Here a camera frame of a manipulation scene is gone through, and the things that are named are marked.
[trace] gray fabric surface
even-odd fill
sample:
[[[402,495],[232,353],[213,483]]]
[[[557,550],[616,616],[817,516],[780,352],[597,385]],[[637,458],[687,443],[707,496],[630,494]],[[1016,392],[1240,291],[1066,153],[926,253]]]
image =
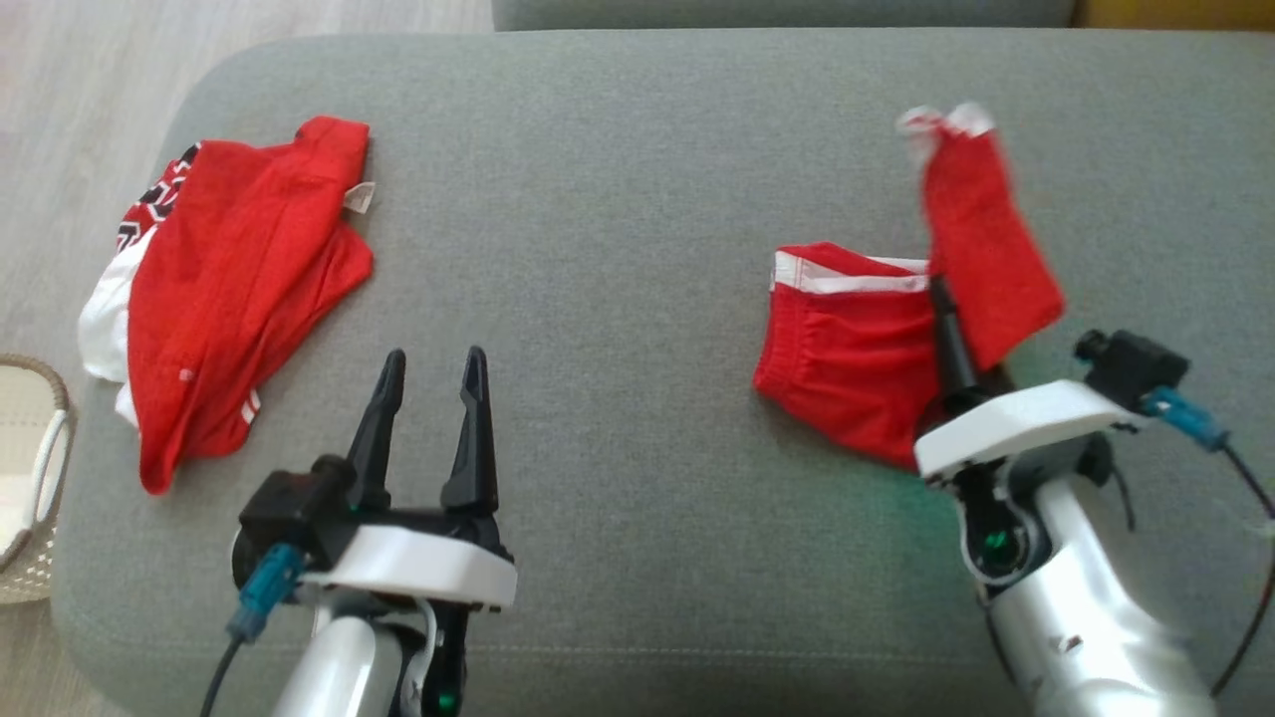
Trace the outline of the gray fabric surface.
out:
[[[342,450],[386,350],[408,352],[390,489],[432,504],[465,348],[491,358],[518,606],[473,621],[467,714],[1014,714],[946,498],[857,459],[750,388],[771,250],[924,254],[896,115],[977,98],[1070,297],[1014,358],[1080,375],[1127,327],[1196,358],[1190,393],[1270,472],[1275,37],[1086,31],[705,31],[338,37],[270,45],[199,84],[164,157],[374,128],[376,253],[261,390],[244,450],[148,498],[113,387],[85,390],[55,615],[142,714],[193,713],[235,606],[235,517],[272,469]],[[1118,441],[1139,543],[1220,669],[1267,546],[1218,459]],[[278,614],[223,714],[260,714],[303,642]],[[1275,698],[1267,629],[1224,700]]]
[[[1067,27],[1075,0],[492,0],[499,31]]]

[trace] wooden floor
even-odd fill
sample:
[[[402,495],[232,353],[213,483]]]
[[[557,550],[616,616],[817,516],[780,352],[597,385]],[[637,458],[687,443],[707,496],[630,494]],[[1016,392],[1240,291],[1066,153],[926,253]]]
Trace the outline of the wooden floor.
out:
[[[110,246],[124,209],[150,184],[177,106],[213,65],[273,40],[375,32],[491,32],[491,5],[0,0],[0,351],[37,355],[76,383],[69,329],[79,307],[66,296],[4,295],[5,279],[68,274],[68,295],[87,296],[101,267],[60,264],[60,250],[93,236]],[[0,717],[43,714],[126,713],[71,667],[47,603],[0,606]]]

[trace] clothing tag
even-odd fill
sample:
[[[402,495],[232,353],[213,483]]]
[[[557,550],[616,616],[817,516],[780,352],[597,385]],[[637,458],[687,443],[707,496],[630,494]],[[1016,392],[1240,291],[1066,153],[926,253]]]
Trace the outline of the clothing tag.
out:
[[[346,193],[346,200],[342,202],[342,207],[356,212],[358,214],[367,213],[367,205],[372,203],[372,193],[376,191],[375,181],[365,181],[362,184],[356,184],[349,188]]]

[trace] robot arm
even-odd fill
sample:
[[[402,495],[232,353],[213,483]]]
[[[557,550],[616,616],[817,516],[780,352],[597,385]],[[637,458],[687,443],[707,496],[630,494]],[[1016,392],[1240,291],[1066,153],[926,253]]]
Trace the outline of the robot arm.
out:
[[[514,602],[518,572],[495,519],[486,356],[469,351],[465,417],[441,509],[391,509],[385,490],[404,367],[403,352],[391,352],[346,458],[321,457],[309,473],[270,475],[240,514],[236,586],[251,588],[258,566],[287,546],[305,555],[289,600],[315,610],[311,642],[277,717],[458,714],[469,615]],[[391,614],[421,615],[427,628],[380,621]]]
[[[1113,472],[1109,429],[1162,417],[1210,450],[1225,445],[1174,392],[1187,361],[1126,332],[1090,332],[1077,346],[1085,383],[1002,393],[977,375],[941,277],[931,297],[946,422],[918,438],[917,462],[956,499],[963,559],[1034,713],[1216,714],[1188,635],[1098,495]]]

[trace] white basket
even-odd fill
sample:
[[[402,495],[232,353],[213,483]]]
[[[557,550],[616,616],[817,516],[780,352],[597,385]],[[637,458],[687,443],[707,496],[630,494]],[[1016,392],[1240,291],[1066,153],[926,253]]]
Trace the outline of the white basket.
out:
[[[0,353],[0,603],[48,597],[71,422],[56,371]]]

